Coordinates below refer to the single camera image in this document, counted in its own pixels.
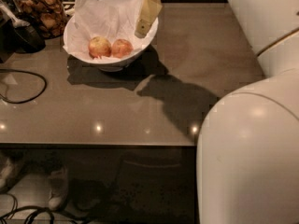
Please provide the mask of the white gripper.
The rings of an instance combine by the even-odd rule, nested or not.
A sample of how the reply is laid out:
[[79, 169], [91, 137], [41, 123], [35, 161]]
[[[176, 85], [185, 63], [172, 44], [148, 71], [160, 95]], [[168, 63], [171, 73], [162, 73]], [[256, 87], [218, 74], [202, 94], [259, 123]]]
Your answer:
[[142, 0], [135, 25], [135, 35], [138, 38], [147, 36], [152, 24], [158, 18], [162, 7], [161, 0]]

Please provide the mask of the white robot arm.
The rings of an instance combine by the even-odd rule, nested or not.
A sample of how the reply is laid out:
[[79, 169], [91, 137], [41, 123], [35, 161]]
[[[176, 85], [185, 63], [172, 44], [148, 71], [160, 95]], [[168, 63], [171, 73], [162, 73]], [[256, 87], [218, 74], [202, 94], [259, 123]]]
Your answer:
[[196, 143], [196, 224], [298, 224], [299, 0], [228, 0], [228, 8], [232, 21], [208, 26], [186, 7], [168, 7], [158, 37], [190, 46], [183, 68], [196, 74], [196, 55], [244, 62], [227, 34], [240, 28], [263, 80], [226, 92], [201, 118], [155, 77], [140, 93], [162, 99], [165, 117], [145, 132], [164, 145], [180, 134]]

